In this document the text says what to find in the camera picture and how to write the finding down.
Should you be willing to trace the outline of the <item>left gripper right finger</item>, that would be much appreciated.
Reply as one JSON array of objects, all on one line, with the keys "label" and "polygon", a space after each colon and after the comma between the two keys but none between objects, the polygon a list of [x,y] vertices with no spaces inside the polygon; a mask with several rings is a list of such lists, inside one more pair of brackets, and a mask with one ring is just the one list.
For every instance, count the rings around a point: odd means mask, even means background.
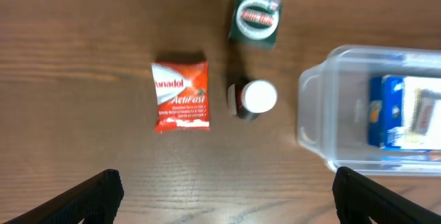
[{"label": "left gripper right finger", "polygon": [[440,215],[348,167],[337,169],[332,192],[341,224],[440,224]]}]

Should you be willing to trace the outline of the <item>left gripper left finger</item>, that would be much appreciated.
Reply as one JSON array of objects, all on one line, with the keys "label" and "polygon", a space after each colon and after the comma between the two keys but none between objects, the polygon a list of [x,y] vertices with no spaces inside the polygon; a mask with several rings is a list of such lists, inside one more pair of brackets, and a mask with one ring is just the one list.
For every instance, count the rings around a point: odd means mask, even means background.
[{"label": "left gripper left finger", "polygon": [[7,224],[112,224],[124,197],[118,170],[107,169]]}]

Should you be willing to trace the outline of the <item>blue medicine box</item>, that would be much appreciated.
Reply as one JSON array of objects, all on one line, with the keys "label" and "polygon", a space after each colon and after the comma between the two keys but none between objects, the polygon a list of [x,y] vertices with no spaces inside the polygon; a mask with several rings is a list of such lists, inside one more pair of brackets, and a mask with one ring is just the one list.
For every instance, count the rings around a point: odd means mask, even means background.
[{"label": "blue medicine box", "polygon": [[394,74],[372,78],[367,142],[381,150],[439,150],[440,79]]}]

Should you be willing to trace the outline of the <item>dark bottle white cap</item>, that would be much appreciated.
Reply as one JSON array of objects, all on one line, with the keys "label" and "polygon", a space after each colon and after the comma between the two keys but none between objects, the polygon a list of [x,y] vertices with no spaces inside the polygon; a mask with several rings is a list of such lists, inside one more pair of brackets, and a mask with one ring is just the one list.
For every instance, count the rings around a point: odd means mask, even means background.
[{"label": "dark bottle white cap", "polygon": [[274,84],[263,79],[241,77],[227,89],[230,112],[245,121],[253,121],[270,111],[278,100]]}]

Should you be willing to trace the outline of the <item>green Zam-Buk box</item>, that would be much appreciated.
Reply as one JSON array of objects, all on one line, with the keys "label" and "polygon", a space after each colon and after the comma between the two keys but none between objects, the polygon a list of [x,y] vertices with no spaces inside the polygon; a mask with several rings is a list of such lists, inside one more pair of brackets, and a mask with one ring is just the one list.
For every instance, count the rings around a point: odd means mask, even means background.
[{"label": "green Zam-Buk box", "polygon": [[281,0],[235,0],[228,39],[274,48],[282,8]]}]

